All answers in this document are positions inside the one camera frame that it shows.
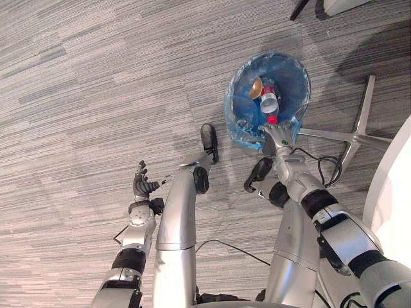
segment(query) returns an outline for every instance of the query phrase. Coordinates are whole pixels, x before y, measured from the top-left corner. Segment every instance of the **black cable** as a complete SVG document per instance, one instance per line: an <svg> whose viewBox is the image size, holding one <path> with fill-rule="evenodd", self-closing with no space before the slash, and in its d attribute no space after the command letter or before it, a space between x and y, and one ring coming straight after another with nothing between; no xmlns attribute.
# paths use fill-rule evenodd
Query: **black cable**
<svg viewBox="0 0 411 308"><path fill-rule="evenodd" d="M359 292L354 292L351 294L348 294L346 297L344 297L344 299L341 301L340 304L340 308L344 308L345 304L347 304L345 306L345 308L350 308L351 304L355 304L357 307L359 308L367 308L367 306L363 306L361 304L359 304L356 300L352 299L352 297L354 296L359 296L360 293Z"/></svg>
<svg viewBox="0 0 411 308"><path fill-rule="evenodd" d="M219 241L219 240L217 240L217 239L209 239L208 241L203 242L203 243L195 250L195 252L197 253L197 251L199 251L199 250L201 249L201 247L203 247L205 244L207 244L207 243L209 243L209 242L218 242L218 243L223 244L223 245L226 245L226 246L228 246L228 247L237 249L239 252L242 252L242 253L245 253L246 255L249 255L250 257L255 258L255 259L258 260L259 262L262 262L262 263L264 263L264 264L266 264L266 265L268 265L268 266L271 266L270 263L265 262L264 260L261 260L260 258L257 258L255 255L252 255L251 253L246 252L245 250L242 250L242 249L240 249L240 248L238 248L238 247L235 247L235 246L233 246L233 245L227 244L227 243L225 243L225 242L223 242L223 241ZM327 300L321 295L321 293L319 293L317 290L315 290L315 294L317 294L317 295L319 296L319 298L322 300L322 302L324 303L324 305L325 305L327 308L331 308L331 306L328 304Z"/></svg>
<svg viewBox="0 0 411 308"><path fill-rule="evenodd" d="M117 239L117 236L119 236L120 234L122 234L126 229L128 228L128 225L125 226L122 231L118 232L116 236L113 237L113 241L117 242L118 245L121 245L121 242Z"/></svg>
<svg viewBox="0 0 411 308"><path fill-rule="evenodd" d="M329 187L331 185L334 185L341 177L341 173L342 173L342 163L341 160L335 156L332 155L324 155L321 157L315 157L313 155L311 155L310 153L308 153L306 150L302 149L302 148L294 148L290 154L293 154L295 151L302 151L303 153L307 154L309 157L311 157L312 159L317 161L317 167L319 169L319 173L321 176L321 181L322 184L324 185L324 187ZM324 178L324 174L322 173L321 170L321 162L331 162L334 164L335 169L337 170L337 175L332 178L328 183L326 183L326 180Z"/></svg>
<svg viewBox="0 0 411 308"><path fill-rule="evenodd" d="M331 306L329 305L329 303L327 302L327 300L321 295L321 293L319 293L317 290L315 290L315 294L317 294L319 296L319 298L321 298L322 302L324 303L324 305L327 308L331 308Z"/></svg>
<svg viewBox="0 0 411 308"><path fill-rule="evenodd" d="M261 260L260 258L257 258L255 255L252 255L251 253L246 252L245 250L242 250L242 249L240 249L240 248L238 248L238 247L235 247L235 246L233 246L233 245L227 244L227 243L225 243L225 242L219 241L219 240L217 240L217 239L209 239L208 241L203 242L203 243L196 249L195 252L197 253L197 251L199 251L199 250L201 249L201 247L203 247L205 244L210 243L210 242L219 242L220 244L223 244L223 245L226 245L226 246L228 246L228 247L237 249L239 252L245 253L246 255L249 255L250 257L255 258L255 259L258 260L259 262L262 262L262 263L264 263L264 264L266 264L266 265L268 265L268 266L271 265L270 263L265 262L264 260Z"/></svg>

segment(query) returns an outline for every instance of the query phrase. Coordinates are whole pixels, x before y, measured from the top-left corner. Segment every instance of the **floor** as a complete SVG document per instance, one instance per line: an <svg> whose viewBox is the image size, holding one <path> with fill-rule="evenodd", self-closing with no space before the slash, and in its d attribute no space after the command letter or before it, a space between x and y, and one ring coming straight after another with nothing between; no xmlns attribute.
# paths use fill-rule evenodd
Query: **floor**
<svg viewBox="0 0 411 308"><path fill-rule="evenodd" d="M291 22L296 2L1 1L0 307L87 307L118 249L111 237L127 222L138 161L152 179L174 173L200 149L206 122L217 128L221 162L198 197L197 241L220 239L269 261L281 211L243 191L258 156L232 144L222 113L233 72L252 55L276 49L305 65L307 128L349 132L376 74L368 131L395 136L411 113L410 0L332 18L310 1ZM314 155L344 151L297 143ZM359 216L381 158L360 149L331 188ZM201 292L248 299L268 276L218 243L198 252L197 271Z"/></svg>

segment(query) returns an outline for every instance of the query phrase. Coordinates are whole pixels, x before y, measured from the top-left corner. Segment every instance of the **trash can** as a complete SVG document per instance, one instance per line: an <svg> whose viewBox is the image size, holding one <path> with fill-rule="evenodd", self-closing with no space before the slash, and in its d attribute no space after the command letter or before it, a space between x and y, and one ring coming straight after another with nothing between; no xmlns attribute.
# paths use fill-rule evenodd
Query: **trash can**
<svg viewBox="0 0 411 308"><path fill-rule="evenodd" d="M310 102L310 79L305 67L290 55L269 51L253 56L235 73L225 93L224 114L229 137L241 148L261 150L265 118L249 92L258 77L275 81L281 95L278 123L289 127L295 138Z"/></svg>

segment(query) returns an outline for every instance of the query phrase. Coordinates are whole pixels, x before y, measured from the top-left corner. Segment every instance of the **red bottle cap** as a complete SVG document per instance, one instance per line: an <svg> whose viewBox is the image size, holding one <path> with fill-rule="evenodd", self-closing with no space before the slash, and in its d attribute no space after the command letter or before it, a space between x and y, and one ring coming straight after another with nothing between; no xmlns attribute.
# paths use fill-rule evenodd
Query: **red bottle cap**
<svg viewBox="0 0 411 308"><path fill-rule="evenodd" d="M278 123L278 118L275 115L270 115L267 119L267 123L276 125Z"/></svg>

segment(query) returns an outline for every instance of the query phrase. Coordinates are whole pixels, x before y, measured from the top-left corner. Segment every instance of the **black chair leg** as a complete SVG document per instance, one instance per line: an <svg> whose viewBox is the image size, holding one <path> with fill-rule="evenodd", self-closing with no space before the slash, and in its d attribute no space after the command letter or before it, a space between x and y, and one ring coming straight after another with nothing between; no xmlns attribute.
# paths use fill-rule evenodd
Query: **black chair leg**
<svg viewBox="0 0 411 308"><path fill-rule="evenodd" d="M297 16L301 13L302 9L307 5L309 0L300 0L297 6L294 8L294 11L291 14L290 20L294 21Z"/></svg>

